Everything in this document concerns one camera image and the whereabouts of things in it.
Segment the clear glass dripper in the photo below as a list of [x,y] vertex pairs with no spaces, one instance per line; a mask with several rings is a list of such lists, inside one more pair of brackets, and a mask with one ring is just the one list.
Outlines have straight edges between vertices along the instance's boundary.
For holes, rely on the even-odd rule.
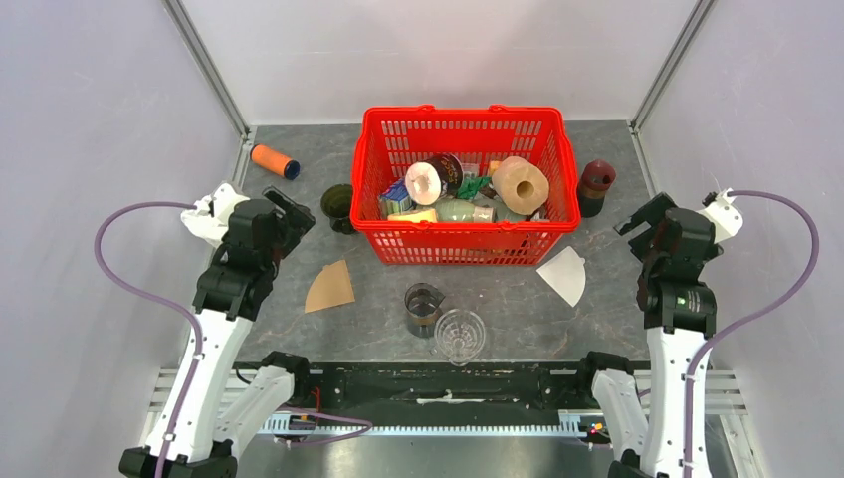
[[454,366],[465,366],[486,344],[486,326],[478,314],[463,309],[445,312],[436,322],[437,350]]

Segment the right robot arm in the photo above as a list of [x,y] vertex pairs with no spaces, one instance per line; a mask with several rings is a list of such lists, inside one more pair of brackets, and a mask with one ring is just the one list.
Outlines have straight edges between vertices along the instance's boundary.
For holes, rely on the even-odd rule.
[[704,395],[709,354],[717,331],[717,301],[701,281],[704,266],[723,252],[722,242],[743,225],[727,191],[713,192],[703,209],[679,207],[659,193],[615,225],[641,263],[636,301],[643,314],[650,358],[650,402],[642,404],[628,358],[590,352],[576,371],[574,393],[598,407],[614,459],[610,477],[708,477]]

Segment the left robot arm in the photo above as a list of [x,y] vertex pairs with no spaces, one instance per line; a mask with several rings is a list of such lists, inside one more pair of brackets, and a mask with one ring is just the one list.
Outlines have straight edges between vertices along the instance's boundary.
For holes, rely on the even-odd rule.
[[223,409],[236,357],[273,290],[279,265],[314,227],[309,209],[274,186],[249,198],[229,183],[183,208],[182,221],[215,251],[191,309],[191,333],[161,415],[143,445],[123,451],[125,477],[233,477],[245,448],[283,404],[313,391],[306,358],[273,352]]

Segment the white paper coffee filter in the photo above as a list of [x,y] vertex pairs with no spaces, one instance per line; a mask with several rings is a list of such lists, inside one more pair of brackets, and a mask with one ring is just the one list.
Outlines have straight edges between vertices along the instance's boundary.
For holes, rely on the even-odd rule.
[[536,271],[569,306],[578,304],[586,285],[585,259],[572,247],[565,247]]

